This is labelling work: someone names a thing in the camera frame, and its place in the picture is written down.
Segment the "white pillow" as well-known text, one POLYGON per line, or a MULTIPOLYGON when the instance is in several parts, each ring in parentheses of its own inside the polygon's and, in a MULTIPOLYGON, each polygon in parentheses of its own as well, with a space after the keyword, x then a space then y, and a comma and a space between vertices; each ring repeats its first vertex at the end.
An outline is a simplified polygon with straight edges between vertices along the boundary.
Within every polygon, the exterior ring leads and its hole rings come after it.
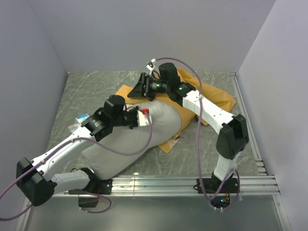
MULTIPOLYGON (((148 109, 152 116, 152 137, 147 149, 160 145, 181 128, 181 116, 171 105, 160 101, 137 104, 141 109, 148 109)), ((108 148, 126 154, 135 153, 145 147, 149 138, 148 127, 115 127, 112 134, 103 138, 100 143, 108 148)), ((147 149, 131 156, 123 156, 106 150, 96 144, 84 150, 82 155, 88 160, 95 175, 106 180, 114 177, 129 165, 133 164, 147 149)))

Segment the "yellow pillowcase with blue lining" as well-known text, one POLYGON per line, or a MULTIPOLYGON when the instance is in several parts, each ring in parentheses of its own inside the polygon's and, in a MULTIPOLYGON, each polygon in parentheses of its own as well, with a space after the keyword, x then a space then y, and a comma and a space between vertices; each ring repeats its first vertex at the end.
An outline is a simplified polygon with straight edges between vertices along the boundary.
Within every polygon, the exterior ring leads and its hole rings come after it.
MULTIPOLYGON (((187 82, 197 89, 199 88, 199 81, 196 77, 190 75, 186 70, 182 68, 177 69, 178 75, 183 82, 187 82)), ((131 99, 128 97, 128 93, 133 88, 127 85, 122 85, 120 89, 116 92, 117 95, 120 95, 124 97, 126 103, 128 104, 138 104, 138 103, 144 103, 149 102, 147 99, 131 99)), ((228 94, 226 91, 221 90, 219 88, 216 88, 212 85, 202 83, 202 95, 210 100, 212 103, 220 107, 221 109, 230 112, 231 109, 235 106, 236 100, 228 94)), ((196 114, 191 112, 188 109, 180 107, 177 103, 170 100, 166 94, 158 94, 155 98, 156 100, 167 103, 170 106, 174 107, 180 114, 182 122, 181 122, 181 128, 180 130, 174 135, 169 136, 169 140, 167 140, 164 143, 161 143, 158 145, 158 147, 164 151, 165 153, 169 153, 170 150, 174 147, 176 144, 176 139, 181 134, 182 130, 188 126, 188 124, 192 121, 194 117, 196 117, 196 114)))

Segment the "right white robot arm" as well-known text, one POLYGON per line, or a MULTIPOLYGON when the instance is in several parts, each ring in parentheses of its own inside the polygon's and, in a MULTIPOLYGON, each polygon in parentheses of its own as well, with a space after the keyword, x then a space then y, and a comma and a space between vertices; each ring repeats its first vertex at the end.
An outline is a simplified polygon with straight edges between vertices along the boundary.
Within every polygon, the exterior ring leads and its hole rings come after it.
POLYGON ((159 79, 152 79, 150 74, 141 73, 128 97, 153 100, 157 94, 165 93, 179 106, 198 114, 200 119, 207 122, 218 134, 216 149, 219 158, 212 187, 219 193, 225 191, 229 186, 226 177, 236 167, 234 159, 249 142, 246 118, 241 114, 233 115, 224 111, 202 96, 192 84, 183 82, 173 63, 161 64, 159 75, 159 79))

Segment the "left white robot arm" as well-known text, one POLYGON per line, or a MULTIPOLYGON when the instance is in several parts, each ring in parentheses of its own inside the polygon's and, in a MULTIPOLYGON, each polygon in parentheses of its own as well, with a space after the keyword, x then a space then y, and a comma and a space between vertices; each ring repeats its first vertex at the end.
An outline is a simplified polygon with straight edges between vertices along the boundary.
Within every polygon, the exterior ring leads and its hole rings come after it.
POLYGON ((93 193, 101 181, 88 168, 65 174, 57 174, 57 170, 74 155, 99 144, 115 127, 137 128, 150 123, 148 112, 139 107, 127 108, 122 96, 112 95, 64 141, 32 160, 21 159, 16 166, 16 185, 33 206, 68 190, 93 193))

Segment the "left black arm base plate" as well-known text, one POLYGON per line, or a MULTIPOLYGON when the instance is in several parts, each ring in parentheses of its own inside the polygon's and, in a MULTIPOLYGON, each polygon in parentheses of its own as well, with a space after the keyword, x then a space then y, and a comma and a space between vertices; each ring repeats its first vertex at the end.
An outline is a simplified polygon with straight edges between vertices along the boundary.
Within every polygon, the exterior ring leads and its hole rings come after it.
POLYGON ((81 191, 86 193, 109 195, 112 191, 113 180, 90 180, 85 188, 69 190, 69 194, 79 194, 81 191))

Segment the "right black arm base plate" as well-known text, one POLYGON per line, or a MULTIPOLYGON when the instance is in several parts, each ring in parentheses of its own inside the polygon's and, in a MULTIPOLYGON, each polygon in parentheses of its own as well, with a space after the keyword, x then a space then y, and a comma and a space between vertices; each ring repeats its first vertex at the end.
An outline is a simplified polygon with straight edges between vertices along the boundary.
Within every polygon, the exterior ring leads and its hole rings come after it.
MULTIPOLYGON (((209 194, 214 194, 221 184, 221 181, 215 176, 212 176, 210 178, 202 178, 202 180, 205 191, 209 194)), ((238 182, 238 179, 231 176, 223 183, 219 193, 237 193, 239 190, 239 186, 240 183, 238 182)), ((198 191, 199 194, 203 193, 199 178, 196 179, 196 184, 193 186, 193 189, 198 191)))

